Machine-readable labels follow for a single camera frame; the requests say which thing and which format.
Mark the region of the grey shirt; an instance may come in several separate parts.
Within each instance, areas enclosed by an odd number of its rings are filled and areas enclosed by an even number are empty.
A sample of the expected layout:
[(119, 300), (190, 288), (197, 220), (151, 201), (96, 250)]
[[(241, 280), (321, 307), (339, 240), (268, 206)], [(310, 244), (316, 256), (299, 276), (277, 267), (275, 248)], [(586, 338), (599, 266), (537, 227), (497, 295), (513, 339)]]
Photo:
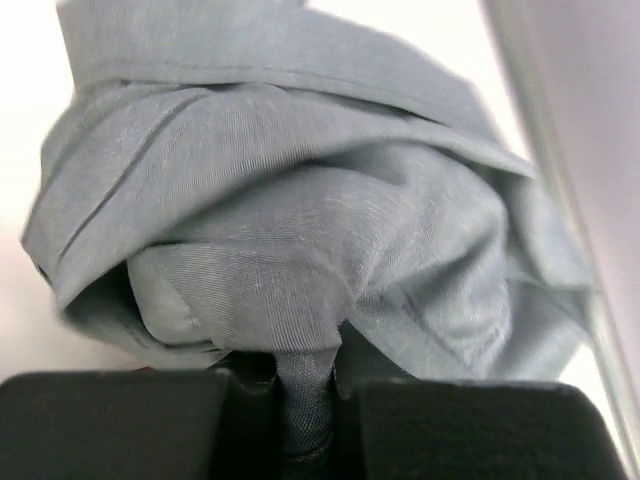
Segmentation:
[(551, 380), (585, 261), (472, 89), (295, 1), (64, 1), (74, 80), (22, 244), (62, 319), (158, 367), (275, 359), (284, 475), (328, 475), (351, 324), (420, 379)]

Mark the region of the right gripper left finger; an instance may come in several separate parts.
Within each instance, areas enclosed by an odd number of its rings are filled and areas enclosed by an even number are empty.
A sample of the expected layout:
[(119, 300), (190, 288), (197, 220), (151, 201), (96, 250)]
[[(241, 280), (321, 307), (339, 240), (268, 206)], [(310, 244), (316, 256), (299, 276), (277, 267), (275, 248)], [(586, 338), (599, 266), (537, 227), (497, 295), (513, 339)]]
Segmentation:
[(277, 479), (273, 382), (68, 372), (1, 386), (4, 479)]

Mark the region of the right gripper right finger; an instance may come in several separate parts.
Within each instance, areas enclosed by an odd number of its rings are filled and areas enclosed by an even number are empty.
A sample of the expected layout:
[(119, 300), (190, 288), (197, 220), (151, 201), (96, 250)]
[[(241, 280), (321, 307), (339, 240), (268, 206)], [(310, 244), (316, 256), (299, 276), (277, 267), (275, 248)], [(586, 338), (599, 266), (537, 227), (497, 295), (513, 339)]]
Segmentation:
[(335, 479), (624, 479), (594, 404), (566, 384), (369, 381), (336, 391)]

